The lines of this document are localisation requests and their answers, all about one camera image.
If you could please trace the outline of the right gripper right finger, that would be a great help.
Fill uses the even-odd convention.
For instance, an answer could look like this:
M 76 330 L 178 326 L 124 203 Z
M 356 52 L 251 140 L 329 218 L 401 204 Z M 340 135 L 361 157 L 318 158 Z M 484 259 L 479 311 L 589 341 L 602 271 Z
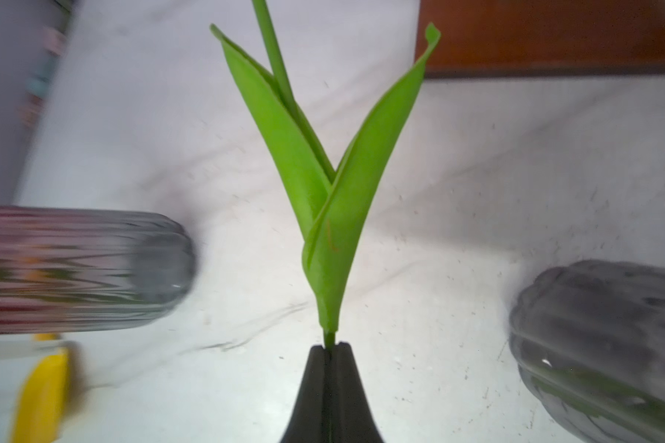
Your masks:
M 338 343 L 330 362 L 330 441 L 382 443 L 349 343 Z

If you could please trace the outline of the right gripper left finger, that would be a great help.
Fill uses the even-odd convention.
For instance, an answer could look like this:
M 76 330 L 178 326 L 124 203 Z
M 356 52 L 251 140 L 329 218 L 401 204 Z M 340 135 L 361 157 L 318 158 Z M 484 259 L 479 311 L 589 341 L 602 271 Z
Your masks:
M 330 441 L 327 369 L 330 354 L 321 346 L 310 348 L 299 393 L 281 443 Z

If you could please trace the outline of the tulip with spread green leaves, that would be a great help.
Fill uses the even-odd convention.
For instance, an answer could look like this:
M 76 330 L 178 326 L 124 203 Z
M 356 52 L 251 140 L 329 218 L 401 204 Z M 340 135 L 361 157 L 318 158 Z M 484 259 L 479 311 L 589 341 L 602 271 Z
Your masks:
M 217 26 L 234 82 L 273 158 L 303 236 L 302 269 L 315 296 L 323 344 L 331 349 L 339 328 L 345 288 L 371 204 L 406 125 L 441 32 L 429 24 L 427 48 L 380 98 L 338 165 L 297 103 L 264 1 L 253 4 L 269 58 L 265 68 Z

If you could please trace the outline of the purple ribbed glass vase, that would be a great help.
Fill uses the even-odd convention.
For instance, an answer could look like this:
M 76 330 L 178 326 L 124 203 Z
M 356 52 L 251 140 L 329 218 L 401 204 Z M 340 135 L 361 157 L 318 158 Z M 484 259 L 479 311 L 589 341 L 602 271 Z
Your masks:
M 665 442 L 665 268 L 585 260 L 517 297 L 509 344 L 525 386 L 585 442 Z

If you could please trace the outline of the pink glass vase with ribbon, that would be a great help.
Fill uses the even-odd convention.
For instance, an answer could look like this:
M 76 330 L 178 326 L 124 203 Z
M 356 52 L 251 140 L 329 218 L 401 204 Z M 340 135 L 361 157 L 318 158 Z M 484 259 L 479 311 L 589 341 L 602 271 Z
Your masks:
M 158 213 L 0 206 L 0 334 L 137 328 L 196 271 L 184 227 Z

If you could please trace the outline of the yellow object on table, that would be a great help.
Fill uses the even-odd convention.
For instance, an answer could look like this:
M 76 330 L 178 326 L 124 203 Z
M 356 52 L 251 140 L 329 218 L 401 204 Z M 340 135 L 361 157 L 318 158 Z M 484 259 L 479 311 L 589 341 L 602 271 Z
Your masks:
M 17 402 L 10 442 L 56 442 L 70 388 L 70 350 L 60 344 L 59 334 L 33 336 L 33 344 L 55 344 L 57 350 L 44 356 L 24 382 Z

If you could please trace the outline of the brown wooden tiered stand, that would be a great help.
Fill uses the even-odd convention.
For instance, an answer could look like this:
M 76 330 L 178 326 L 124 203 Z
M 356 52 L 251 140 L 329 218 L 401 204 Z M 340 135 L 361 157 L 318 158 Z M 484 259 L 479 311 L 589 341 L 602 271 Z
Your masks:
M 429 78 L 665 74 L 665 1 L 423 1 Z

